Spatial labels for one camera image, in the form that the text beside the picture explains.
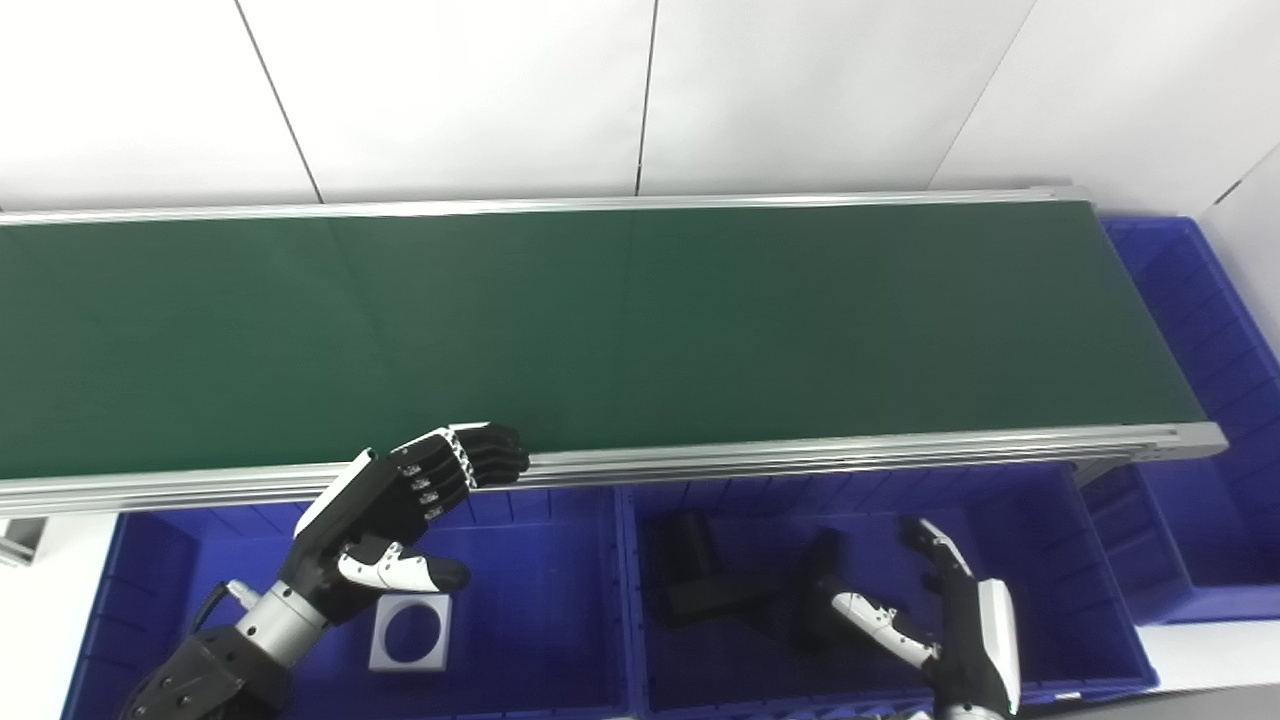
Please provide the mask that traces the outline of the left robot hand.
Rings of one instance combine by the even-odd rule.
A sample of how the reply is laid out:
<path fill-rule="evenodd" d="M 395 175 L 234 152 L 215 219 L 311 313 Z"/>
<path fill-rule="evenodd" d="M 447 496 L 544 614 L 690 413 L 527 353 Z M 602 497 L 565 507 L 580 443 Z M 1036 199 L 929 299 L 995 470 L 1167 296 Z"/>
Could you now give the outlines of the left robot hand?
<path fill-rule="evenodd" d="M 515 483 L 530 465 L 518 432 L 483 421 L 436 428 L 385 456 L 366 448 L 303 514 L 276 574 L 339 626 L 388 593 L 452 593 L 471 571 L 416 548 L 475 489 Z"/>

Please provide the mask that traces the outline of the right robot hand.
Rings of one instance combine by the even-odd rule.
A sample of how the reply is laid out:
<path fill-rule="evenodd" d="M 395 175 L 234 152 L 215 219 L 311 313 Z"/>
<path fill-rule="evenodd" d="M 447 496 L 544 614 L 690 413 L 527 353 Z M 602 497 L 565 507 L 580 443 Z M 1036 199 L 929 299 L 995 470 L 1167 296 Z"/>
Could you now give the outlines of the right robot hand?
<path fill-rule="evenodd" d="M 1016 614 L 1005 582 L 978 578 L 960 548 L 924 518 L 900 519 L 902 542 L 924 556 L 942 602 L 942 639 L 909 630 L 908 615 L 824 575 L 820 606 L 918 670 L 933 719 L 1014 719 L 1021 706 Z"/>

